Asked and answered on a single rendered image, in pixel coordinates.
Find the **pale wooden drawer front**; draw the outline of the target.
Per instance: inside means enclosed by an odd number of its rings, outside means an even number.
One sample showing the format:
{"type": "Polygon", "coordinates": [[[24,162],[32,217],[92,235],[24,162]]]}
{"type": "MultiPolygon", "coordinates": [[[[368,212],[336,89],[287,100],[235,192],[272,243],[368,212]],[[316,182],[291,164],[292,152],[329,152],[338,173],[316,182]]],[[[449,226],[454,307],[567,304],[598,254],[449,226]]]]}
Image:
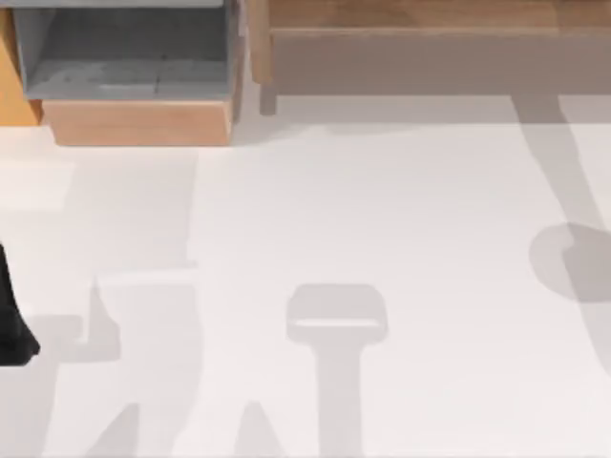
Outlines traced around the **pale wooden drawer front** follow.
{"type": "Polygon", "coordinates": [[[62,146],[225,146],[230,101],[45,100],[45,119],[62,146]]]}

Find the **wooden open shelf unit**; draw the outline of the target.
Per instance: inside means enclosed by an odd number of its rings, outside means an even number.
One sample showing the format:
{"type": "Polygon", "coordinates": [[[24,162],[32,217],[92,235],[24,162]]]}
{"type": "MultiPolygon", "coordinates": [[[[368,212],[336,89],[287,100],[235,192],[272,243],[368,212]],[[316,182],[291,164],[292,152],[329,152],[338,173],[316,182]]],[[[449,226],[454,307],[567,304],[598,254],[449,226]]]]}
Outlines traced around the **wooden open shelf unit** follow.
{"type": "Polygon", "coordinates": [[[611,101],[611,0],[244,0],[251,70],[277,95],[611,101]]]}

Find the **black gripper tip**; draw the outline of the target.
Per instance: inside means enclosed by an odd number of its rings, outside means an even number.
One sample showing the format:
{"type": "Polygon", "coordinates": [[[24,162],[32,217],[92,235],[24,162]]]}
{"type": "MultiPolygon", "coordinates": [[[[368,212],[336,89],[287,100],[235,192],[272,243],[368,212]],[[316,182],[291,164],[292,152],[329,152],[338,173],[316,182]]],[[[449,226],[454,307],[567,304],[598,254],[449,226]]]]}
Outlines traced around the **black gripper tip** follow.
{"type": "Polygon", "coordinates": [[[24,366],[40,348],[17,306],[6,252],[0,243],[0,367],[24,366]]]}

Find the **wooden cupboard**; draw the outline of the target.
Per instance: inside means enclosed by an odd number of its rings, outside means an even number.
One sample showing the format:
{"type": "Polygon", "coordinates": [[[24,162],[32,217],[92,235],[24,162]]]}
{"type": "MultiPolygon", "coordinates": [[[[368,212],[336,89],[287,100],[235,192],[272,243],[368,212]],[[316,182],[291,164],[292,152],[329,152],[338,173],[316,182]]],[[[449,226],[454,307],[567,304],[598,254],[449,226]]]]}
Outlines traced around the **wooden cupboard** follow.
{"type": "Polygon", "coordinates": [[[12,13],[0,8],[0,127],[35,127],[42,115],[41,101],[23,94],[12,13]]]}

